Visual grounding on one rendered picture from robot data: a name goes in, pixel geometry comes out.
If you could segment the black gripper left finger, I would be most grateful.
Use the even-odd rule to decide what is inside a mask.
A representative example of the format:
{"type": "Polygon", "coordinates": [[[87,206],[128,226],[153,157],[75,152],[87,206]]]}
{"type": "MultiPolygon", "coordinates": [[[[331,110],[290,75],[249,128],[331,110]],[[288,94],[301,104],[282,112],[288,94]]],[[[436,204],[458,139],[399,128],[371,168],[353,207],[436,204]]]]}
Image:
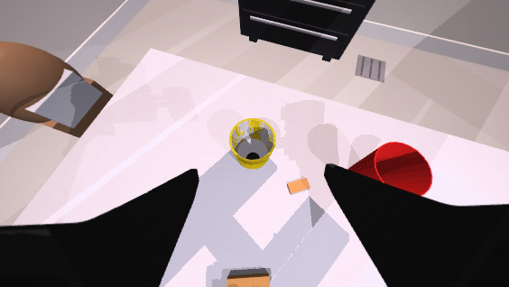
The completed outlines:
{"type": "Polygon", "coordinates": [[[0,278],[70,287],[159,287],[199,186],[197,169],[75,223],[0,226],[0,278]]]}

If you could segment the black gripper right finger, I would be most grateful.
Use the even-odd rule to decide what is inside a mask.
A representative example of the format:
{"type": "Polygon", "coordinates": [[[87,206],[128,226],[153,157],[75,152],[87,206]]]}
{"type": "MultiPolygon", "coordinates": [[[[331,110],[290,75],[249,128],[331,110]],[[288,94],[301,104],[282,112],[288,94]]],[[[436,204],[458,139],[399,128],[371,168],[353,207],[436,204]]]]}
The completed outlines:
{"type": "Polygon", "coordinates": [[[509,236],[509,204],[450,205],[333,163],[324,177],[387,287],[465,287],[509,236]]]}

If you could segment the yellow mug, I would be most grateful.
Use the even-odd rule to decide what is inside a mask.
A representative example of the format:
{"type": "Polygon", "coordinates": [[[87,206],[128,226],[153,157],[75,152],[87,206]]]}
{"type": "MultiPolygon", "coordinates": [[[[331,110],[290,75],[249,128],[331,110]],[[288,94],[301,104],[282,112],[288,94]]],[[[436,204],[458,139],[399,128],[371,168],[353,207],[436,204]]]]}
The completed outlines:
{"type": "Polygon", "coordinates": [[[257,118],[247,118],[237,123],[229,136],[229,144],[238,162],[249,170],[263,167],[276,144],[272,127],[257,118]],[[249,153],[257,153],[260,159],[249,160],[249,153]]]}

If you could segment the black ball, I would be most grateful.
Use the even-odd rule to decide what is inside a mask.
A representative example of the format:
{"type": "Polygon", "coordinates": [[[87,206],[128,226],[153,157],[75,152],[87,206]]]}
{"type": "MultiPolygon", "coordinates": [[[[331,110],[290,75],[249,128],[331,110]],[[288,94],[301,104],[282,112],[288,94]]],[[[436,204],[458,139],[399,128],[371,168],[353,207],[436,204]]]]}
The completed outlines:
{"type": "Polygon", "coordinates": [[[260,159],[259,155],[257,153],[249,153],[247,156],[246,156],[246,159],[249,159],[249,160],[257,160],[257,159],[260,159]]]}

